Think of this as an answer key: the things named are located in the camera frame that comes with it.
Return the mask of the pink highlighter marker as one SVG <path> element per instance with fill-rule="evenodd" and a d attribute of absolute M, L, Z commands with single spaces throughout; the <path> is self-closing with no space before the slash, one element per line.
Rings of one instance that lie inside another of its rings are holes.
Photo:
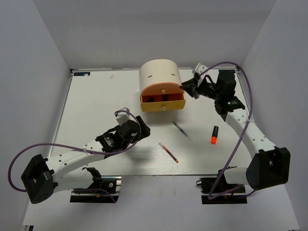
<path fill-rule="evenodd" d="M 160 96 L 158 96 L 158 95 L 144 96 L 143 97 L 144 103 L 154 103 L 154 102 L 159 102 L 159 101 L 160 101 Z"/>

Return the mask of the orange highlighter marker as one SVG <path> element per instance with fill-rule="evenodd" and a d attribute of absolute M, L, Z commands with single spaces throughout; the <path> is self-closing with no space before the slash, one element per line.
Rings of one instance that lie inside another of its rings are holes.
<path fill-rule="evenodd" d="M 211 136 L 211 144 L 216 144 L 217 143 L 217 138 L 218 138 L 218 126 L 213 127 L 213 132 Z"/>

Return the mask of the orange drawer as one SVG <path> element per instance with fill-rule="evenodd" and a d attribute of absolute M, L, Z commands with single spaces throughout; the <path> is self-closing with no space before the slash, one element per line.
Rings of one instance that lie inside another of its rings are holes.
<path fill-rule="evenodd" d="M 141 96 L 184 93 L 178 83 L 161 82 L 147 86 L 141 91 Z"/>

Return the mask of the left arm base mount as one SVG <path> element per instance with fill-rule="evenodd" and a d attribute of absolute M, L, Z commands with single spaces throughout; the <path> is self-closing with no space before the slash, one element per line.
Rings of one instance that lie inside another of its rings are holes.
<path fill-rule="evenodd" d="M 118 201 L 121 190 L 121 176 L 102 177 L 87 189 L 73 189 L 71 203 L 114 204 Z"/>

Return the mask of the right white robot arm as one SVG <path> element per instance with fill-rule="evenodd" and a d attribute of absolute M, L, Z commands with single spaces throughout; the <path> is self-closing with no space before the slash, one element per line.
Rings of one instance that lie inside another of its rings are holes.
<path fill-rule="evenodd" d="M 287 148 L 279 148 L 271 142 L 256 124 L 249 119 L 249 112 L 235 96 L 235 76 L 230 71 L 220 72 L 216 82 L 209 76 L 182 82 L 180 88 L 191 97 L 200 95 L 214 100 L 215 110 L 236 132 L 251 155 L 248 167 L 226 167 L 218 173 L 217 185 L 223 192 L 235 185 L 249 185 L 258 191 L 288 182 L 291 154 Z"/>

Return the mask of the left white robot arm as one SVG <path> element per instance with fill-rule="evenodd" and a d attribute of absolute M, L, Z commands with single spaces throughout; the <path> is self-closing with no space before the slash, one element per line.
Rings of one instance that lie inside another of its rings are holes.
<path fill-rule="evenodd" d="M 98 170 L 87 165 L 125 152 L 136 142 L 150 136 L 150 128 L 140 116 L 107 130 L 80 151 L 71 149 L 65 154 L 31 158 L 21 180 L 32 204 L 47 200 L 53 193 L 70 189 L 89 189 L 97 192 L 102 186 Z"/>

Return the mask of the cream round drawer box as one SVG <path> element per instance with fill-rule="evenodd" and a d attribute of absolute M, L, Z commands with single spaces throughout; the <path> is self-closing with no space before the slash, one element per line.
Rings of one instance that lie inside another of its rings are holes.
<path fill-rule="evenodd" d="M 139 70 L 140 93 L 147 86 L 161 82 L 173 82 L 181 84 L 178 66 L 167 59 L 148 61 Z"/>

